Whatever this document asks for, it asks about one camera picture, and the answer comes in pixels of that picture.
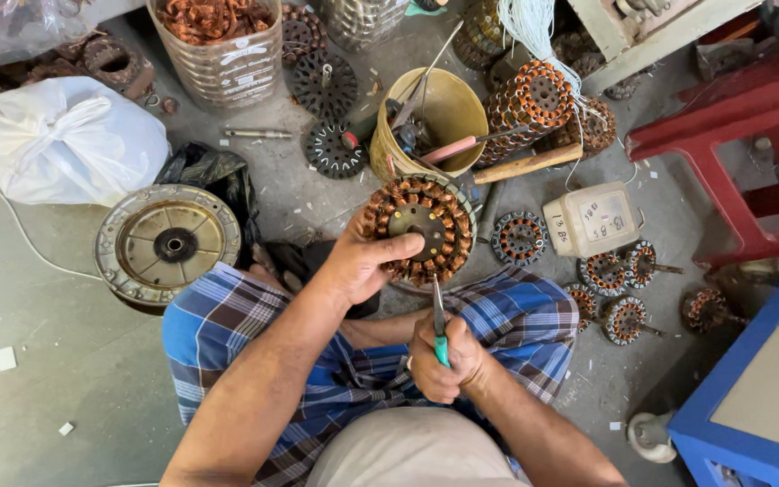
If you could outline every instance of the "red plastic stool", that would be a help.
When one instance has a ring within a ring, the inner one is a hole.
[[[779,215],[779,184],[742,196],[716,150],[722,142],[765,133],[779,160],[779,55],[688,89],[678,98],[688,104],[676,115],[628,133],[627,157],[634,162],[677,152],[690,163],[738,241],[736,249],[700,258],[698,265],[716,269],[778,257],[779,233],[764,231],[756,219]]]

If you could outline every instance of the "beige shirt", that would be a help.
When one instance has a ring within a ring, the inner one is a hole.
[[[341,430],[318,459],[307,487],[524,487],[492,437],[461,414],[395,407]]]

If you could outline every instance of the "pliers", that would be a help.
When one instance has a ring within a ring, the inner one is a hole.
[[[440,293],[440,284],[438,284],[438,274],[432,274],[432,290],[434,292],[434,315],[435,315],[435,357],[438,361],[449,367],[449,358],[447,356],[447,334],[443,315],[443,296]]]

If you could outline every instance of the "blue metal frame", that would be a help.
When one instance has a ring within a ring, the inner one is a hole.
[[[667,426],[699,487],[723,487],[712,461],[779,487],[779,443],[709,421],[778,326],[779,288]]]

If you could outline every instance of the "man's arm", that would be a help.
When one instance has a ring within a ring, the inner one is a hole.
[[[452,368],[435,359],[430,316],[417,323],[410,345],[414,380],[428,399],[451,403],[465,393],[498,429],[536,487],[627,485],[588,437],[525,390],[482,348],[464,320],[452,318],[446,332]]]
[[[354,216],[320,271],[240,352],[197,409],[162,487],[249,485],[296,410],[320,352],[354,303],[383,286],[383,262],[422,249],[417,234],[364,242]]]

